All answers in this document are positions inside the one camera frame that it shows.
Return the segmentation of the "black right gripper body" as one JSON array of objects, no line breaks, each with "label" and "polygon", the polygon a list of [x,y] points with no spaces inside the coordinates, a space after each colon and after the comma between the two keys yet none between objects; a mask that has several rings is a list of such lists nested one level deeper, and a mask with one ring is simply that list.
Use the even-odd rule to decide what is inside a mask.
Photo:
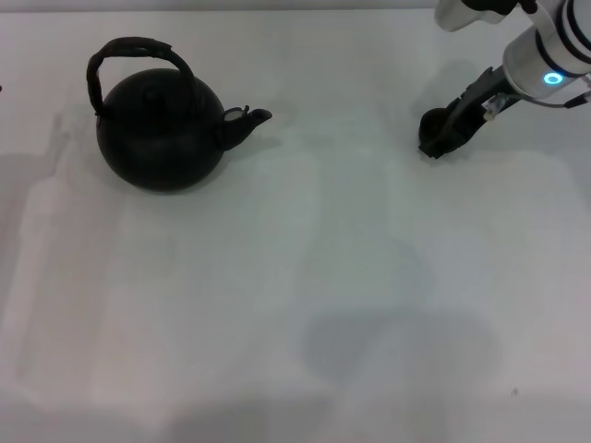
[{"label": "black right gripper body", "polygon": [[493,103],[493,114],[500,114],[520,100],[503,68],[490,67],[460,96],[454,108],[454,126],[463,130],[479,130],[488,121],[485,116],[488,103]]}]

